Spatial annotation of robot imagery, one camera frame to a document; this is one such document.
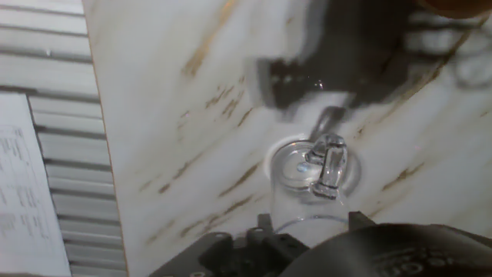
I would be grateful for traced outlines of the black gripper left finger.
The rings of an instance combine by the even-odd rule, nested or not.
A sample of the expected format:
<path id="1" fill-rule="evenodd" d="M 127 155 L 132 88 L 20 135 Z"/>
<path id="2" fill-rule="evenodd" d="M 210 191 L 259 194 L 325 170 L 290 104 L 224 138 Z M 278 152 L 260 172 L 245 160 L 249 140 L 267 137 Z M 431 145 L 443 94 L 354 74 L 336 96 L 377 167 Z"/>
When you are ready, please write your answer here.
<path id="1" fill-rule="evenodd" d="M 203 235 L 150 277 L 264 277 L 278 276 L 309 248 L 295 237 L 273 230 L 269 214 L 245 236 L 226 232 Z"/>

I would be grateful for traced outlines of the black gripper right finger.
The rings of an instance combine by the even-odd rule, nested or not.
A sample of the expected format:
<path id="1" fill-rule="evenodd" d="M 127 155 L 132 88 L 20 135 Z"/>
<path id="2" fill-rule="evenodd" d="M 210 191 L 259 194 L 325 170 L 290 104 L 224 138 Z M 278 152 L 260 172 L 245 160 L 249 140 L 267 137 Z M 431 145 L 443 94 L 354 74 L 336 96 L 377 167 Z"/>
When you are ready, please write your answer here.
<path id="1" fill-rule="evenodd" d="M 348 213 L 348 230 L 350 232 L 365 229 L 371 226 L 375 226 L 376 223 L 369 219 L 362 212 L 349 212 Z"/>

